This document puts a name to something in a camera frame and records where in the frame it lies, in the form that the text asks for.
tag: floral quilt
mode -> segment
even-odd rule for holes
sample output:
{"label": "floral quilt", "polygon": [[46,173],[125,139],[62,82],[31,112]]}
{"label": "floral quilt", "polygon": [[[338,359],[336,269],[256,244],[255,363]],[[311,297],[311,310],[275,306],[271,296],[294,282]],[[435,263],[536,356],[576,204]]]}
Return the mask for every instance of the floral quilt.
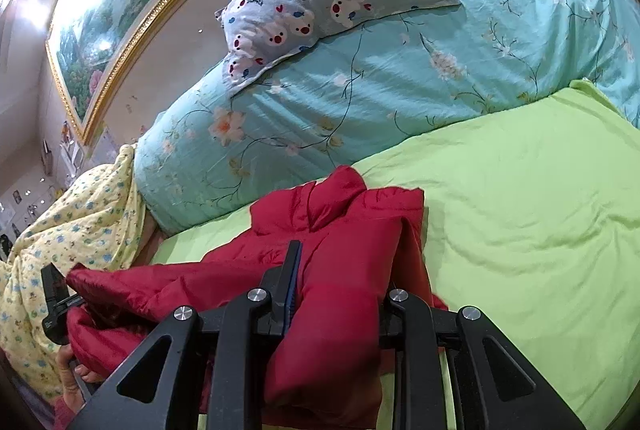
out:
{"label": "floral quilt", "polygon": [[635,0],[460,1],[324,38],[235,96],[212,68],[139,142],[134,177],[161,227],[181,232],[574,79],[639,126]]}
{"label": "floral quilt", "polygon": [[55,264],[66,275],[77,263],[90,269],[127,269],[145,218],[131,178],[134,147],[123,145],[114,164],[82,174],[29,227],[7,262],[0,262],[0,348],[17,374],[46,401],[62,393],[58,346],[42,331],[47,305],[40,270]]}

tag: ceiling light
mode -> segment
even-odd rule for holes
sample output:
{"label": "ceiling light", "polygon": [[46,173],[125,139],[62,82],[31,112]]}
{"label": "ceiling light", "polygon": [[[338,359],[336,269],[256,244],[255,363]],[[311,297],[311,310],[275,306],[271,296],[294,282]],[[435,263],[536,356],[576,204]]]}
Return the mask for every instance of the ceiling light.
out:
{"label": "ceiling light", "polygon": [[49,20],[49,8],[38,0],[21,0],[21,15],[28,18],[38,29],[44,29]]}

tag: pillow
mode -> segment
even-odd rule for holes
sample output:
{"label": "pillow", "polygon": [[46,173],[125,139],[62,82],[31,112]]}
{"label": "pillow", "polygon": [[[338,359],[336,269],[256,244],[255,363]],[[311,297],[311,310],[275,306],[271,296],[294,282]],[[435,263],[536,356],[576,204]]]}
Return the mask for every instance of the pillow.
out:
{"label": "pillow", "polygon": [[216,13],[229,53],[223,80],[232,94],[284,58],[365,20],[459,4],[459,0],[232,0]]}

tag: human hand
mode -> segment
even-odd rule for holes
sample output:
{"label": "human hand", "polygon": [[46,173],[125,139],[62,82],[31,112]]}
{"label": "human hand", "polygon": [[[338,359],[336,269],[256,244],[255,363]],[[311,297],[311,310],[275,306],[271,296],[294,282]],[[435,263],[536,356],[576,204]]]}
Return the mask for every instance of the human hand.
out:
{"label": "human hand", "polygon": [[[82,398],[82,392],[80,391],[76,377],[69,367],[69,363],[73,357],[74,352],[71,349],[71,346],[62,346],[56,355],[56,364],[58,365],[60,381],[62,382],[62,399],[65,401],[65,404],[69,409],[74,414],[77,414],[84,406],[84,398]],[[98,374],[91,372],[84,365],[76,366],[75,371],[76,374],[78,374],[78,376],[80,376],[86,383],[98,383],[103,381]]]}

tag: red down jacket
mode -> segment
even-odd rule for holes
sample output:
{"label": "red down jacket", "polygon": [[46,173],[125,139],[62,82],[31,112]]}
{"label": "red down jacket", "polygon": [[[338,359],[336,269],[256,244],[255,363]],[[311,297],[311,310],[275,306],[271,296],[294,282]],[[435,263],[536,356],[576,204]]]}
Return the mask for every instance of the red down jacket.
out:
{"label": "red down jacket", "polygon": [[108,376],[176,306],[216,308],[256,287],[302,241],[298,310],[268,363],[263,421],[295,428],[375,428],[382,398],[378,307],[390,280],[430,305],[420,250],[420,189],[367,190],[341,166],[320,184],[272,192],[252,226],[201,263],[117,272],[76,266],[68,284],[89,304],[68,314],[79,361]]}

